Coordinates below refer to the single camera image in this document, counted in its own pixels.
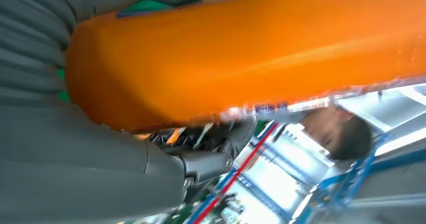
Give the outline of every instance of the orange robotic arm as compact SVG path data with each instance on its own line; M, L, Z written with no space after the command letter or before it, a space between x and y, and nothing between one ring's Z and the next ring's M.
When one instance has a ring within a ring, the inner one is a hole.
M137 131L425 75L425 38L424 0L220 0L81 24L66 80L95 122Z

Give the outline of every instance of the dark hair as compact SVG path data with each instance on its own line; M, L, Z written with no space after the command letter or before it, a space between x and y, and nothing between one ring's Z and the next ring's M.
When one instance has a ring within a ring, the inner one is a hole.
M367 155L372 148L371 129L368 123L353 116L344 125L340 133L340 147L331 153L335 160L353 160Z

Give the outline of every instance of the red wire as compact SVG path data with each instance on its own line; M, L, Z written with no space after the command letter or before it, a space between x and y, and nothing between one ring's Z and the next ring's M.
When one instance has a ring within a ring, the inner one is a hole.
M249 157L244 161L244 163L241 165L241 167L235 172L235 174L232 176L232 179L228 182L228 184L222 189L222 193L225 194L231 185L237 180L237 178L241 175L241 172L246 168L246 166L249 164L249 162L253 159L255 154L259 151L260 147L265 143L266 139L272 134L272 132L277 128L278 123L274 123L272 127L266 132L265 136L259 141L259 143L256 145L254 150L250 153ZM217 202L219 201L219 198L215 198L205 209L203 212L200 213L200 215L195 219L193 224L199 224L206 216L207 214L213 210Z

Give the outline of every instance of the gray robotic arm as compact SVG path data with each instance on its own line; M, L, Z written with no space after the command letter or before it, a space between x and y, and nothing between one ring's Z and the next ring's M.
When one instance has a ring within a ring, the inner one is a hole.
M61 102L56 70L80 21L136 0L0 0L0 222L116 223L181 204L229 155L163 153ZM162 0L178 5L197 0ZM197 170L193 162L221 159Z

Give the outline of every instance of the cable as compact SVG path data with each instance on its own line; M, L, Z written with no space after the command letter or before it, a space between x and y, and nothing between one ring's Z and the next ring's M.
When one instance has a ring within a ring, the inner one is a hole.
M249 157L244 161L244 163L241 165L241 167L236 171L235 175L232 176L231 180L228 184L221 190L223 194L225 194L229 188L232 186L232 184L237 180L237 178L240 176L240 174L243 172L243 170L246 168L246 166L249 164L249 162L253 159L256 152L262 147L262 145L265 143L266 139L272 134L272 132L277 128L278 123L274 123L274 125L268 130L268 132L265 134L265 136L259 141L259 143L256 145L255 149L250 153ZM193 215L193 218L196 217L194 221L192 221L191 218L187 224L199 224L206 216L207 214L213 210L215 205L219 199L216 197L214 200L206 207L204 211L200 213L200 215L196 216Z

